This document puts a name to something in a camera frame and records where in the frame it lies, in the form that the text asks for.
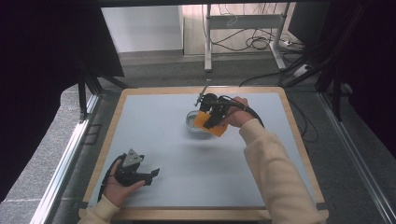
orange block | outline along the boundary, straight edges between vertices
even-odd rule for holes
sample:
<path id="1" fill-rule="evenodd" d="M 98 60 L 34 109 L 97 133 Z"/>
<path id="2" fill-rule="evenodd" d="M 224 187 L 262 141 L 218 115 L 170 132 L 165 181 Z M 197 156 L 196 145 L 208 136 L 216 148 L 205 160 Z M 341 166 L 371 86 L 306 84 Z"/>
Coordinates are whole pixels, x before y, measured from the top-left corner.
<path id="1" fill-rule="evenodd" d="M 223 126 L 215 126 L 211 129 L 207 129 L 206 127 L 204 127 L 204 124 L 209 118 L 209 114 L 200 111 L 194 120 L 194 126 L 204 130 L 207 133 L 213 133 L 215 136 L 220 137 L 227 130 L 228 124 L 224 124 Z"/>

beige sleeve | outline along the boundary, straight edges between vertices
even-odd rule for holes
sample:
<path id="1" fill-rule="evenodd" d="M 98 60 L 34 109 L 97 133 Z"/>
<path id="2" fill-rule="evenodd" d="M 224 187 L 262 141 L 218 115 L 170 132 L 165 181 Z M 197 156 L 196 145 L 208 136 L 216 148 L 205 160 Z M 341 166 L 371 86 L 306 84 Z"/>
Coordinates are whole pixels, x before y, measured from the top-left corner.
<path id="1" fill-rule="evenodd" d="M 110 219 L 120 211 L 120 208 L 114 205 L 105 195 L 94 207 L 88 207 L 85 217 L 78 224 L 107 224 Z"/>
<path id="2" fill-rule="evenodd" d="M 257 119 L 239 130 L 245 157 L 273 223 L 325 223 L 286 149 Z"/>

